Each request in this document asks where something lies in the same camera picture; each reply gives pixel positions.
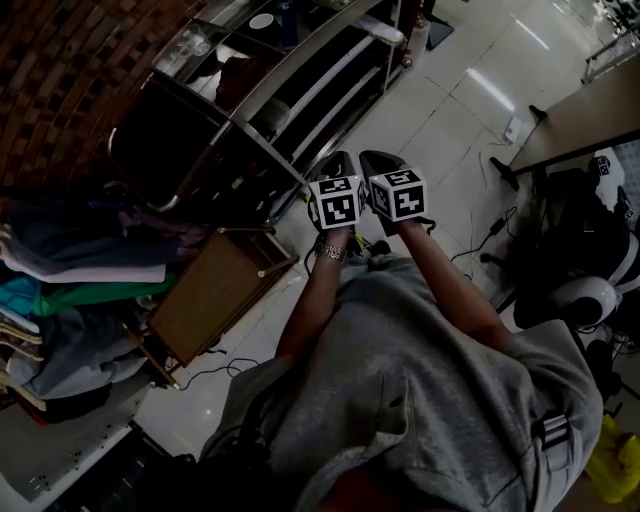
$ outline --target tiled floor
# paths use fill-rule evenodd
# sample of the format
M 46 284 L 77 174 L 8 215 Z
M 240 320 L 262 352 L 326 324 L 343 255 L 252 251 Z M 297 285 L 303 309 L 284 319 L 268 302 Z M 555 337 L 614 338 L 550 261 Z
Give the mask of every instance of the tiled floor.
M 453 256 L 476 247 L 511 206 L 517 205 L 519 214 L 530 209 L 528 181 L 516 194 L 488 160 L 511 161 L 534 126 L 528 105 L 544 109 L 577 90 L 585 57 L 611 37 L 612 28 L 592 0 L 439 0 L 435 14 L 455 27 L 453 35 L 415 63 L 344 146 L 399 154 L 422 170 L 430 216 L 438 223 L 432 236 Z M 502 134 L 514 115 L 522 130 L 516 145 L 508 146 Z M 300 254 L 316 236 L 302 203 L 277 231 Z M 371 241 L 382 237 L 369 211 L 358 232 Z M 389 242 L 396 252 L 406 252 L 397 237 Z M 500 254 L 509 242 L 503 230 L 486 249 Z M 475 256 L 455 263 L 496 301 L 502 293 L 498 272 Z M 177 379 L 186 384 L 199 371 L 234 357 L 272 357 L 305 281 L 299 264 L 223 338 L 220 348 L 227 355 L 204 355 Z M 201 375 L 183 392 L 151 390 L 136 420 L 170 453 L 198 455 L 220 420 L 229 382 L 223 370 Z

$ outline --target bracelet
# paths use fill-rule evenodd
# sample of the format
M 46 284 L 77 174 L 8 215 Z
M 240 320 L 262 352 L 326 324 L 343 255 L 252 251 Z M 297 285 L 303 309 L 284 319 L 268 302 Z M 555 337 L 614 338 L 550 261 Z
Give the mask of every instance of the bracelet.
M 347 251 L 333 245 L 321 244 L 316 249 L 316 256 L 324 256 L 325 258 L 343 262 L 347 259 Z

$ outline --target hand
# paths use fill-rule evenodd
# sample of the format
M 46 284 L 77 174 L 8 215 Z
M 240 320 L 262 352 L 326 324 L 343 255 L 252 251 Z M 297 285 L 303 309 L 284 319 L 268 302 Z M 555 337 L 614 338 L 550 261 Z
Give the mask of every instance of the hand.
M 341 228 L 330 229 L 327 232 L 327 245 L 333 245 L 334 247 L 340 247 L 344 249 L 347 246 L 349 237 L 351 236 L 351 228 L 349 226 L 343 226 Z
M 417 220 L 409 219 L 396 222 L 396 231 L 398 232 L 400 237 L 404 238 L 405 236 L 410 236 L 417 231 L 424 232 L 424 228 L 422 227 L 422 224 Z

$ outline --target pile of clothes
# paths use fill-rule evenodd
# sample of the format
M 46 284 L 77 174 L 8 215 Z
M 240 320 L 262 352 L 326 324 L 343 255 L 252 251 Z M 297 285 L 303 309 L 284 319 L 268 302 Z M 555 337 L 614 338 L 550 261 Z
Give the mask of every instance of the pile of clothes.
M 77 417 L 86 397 L 89 410 L 102 405 L 145 362 L 122 305 L 144 310 L 140 297 L 167 291 L 167 266 L 193 256 L 207 228 L 62 201 L 5 202 L 0 216 L 0 386 L 39 411 L 65 410 L 58 421 Z

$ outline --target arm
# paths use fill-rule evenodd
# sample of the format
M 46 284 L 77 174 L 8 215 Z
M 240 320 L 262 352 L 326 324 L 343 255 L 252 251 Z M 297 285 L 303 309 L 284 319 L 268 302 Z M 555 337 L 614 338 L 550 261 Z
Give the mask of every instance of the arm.
M 396 227 L 447 320 L 483 345 L 500 350 L 511 332 L 493 306 L 449 261 L 420 224 L 409 220 L 399 222 Z
M 349 229 L 329 231 L 326 243 L 344 249 L 349 240 Z M 307 285 L 284 327 L 276 357 L 290 355 L 304 357 L 313 347 L 318 335 L 333 315 L 336 294 L 340 285 L 342 262 L 331 258 L 318 258 Z

